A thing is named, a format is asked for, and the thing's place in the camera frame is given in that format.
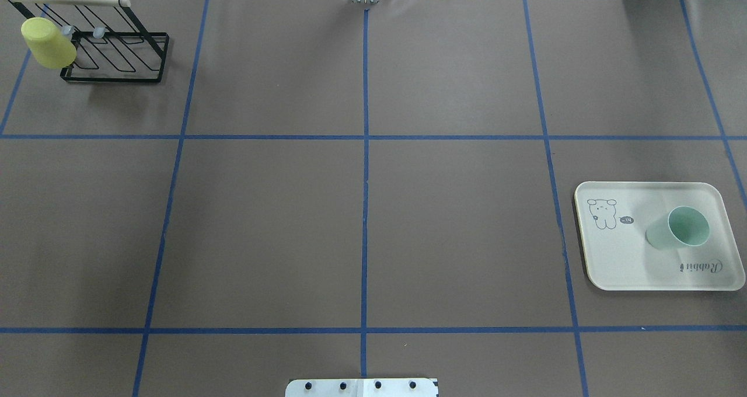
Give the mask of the yellow plastic cup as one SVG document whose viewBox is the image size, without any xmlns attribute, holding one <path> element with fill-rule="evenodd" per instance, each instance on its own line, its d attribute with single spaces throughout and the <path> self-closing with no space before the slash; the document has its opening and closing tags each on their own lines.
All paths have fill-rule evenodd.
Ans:
<svg viewBox="0 0 747 397">
<path fill-rule="evenodd" d="M 22 38 L 32 56 L 46 69 L 64 69 L 76 59 L 76 48 L 54 22 L 34 17 L 21 26 Z"/>
</svg>

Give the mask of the cream rabbit print tray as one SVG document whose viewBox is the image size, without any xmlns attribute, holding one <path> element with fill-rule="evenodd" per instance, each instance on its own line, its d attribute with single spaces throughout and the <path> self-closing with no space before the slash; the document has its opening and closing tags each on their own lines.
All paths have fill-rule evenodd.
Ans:
<svg viewBox="0 0 747 397">
<path fill-rule="evenodd" d="M 736 291 L 745 269 L 725 203 L 702 182 L 583 182 L 587 275 L 605 291 Z"/>
</svg>

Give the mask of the light green plastic cup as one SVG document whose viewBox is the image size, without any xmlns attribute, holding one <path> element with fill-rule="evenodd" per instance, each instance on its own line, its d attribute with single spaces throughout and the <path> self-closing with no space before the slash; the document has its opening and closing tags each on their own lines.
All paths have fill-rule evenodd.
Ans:
<svg viewBox="0 0 747 397">
<path fill-rule="evenodd" d="M 702 246 L 710 235 L 709 221 L 701 211 L 680 206 L 652 222 L 645 239 L 657 250 L 679 250 Z"/>
</svg>

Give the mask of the white metal base plate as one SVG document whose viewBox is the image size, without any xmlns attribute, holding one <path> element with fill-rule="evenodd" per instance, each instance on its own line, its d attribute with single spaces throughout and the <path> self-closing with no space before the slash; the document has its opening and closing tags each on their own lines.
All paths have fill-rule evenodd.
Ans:
<svg viewBox="0 0 747 397">
<path fill-rule="evenodd" d="M 437 379 L 320 378 L 289 382 L 285 396 L 438 396 Z"/>
</svg>

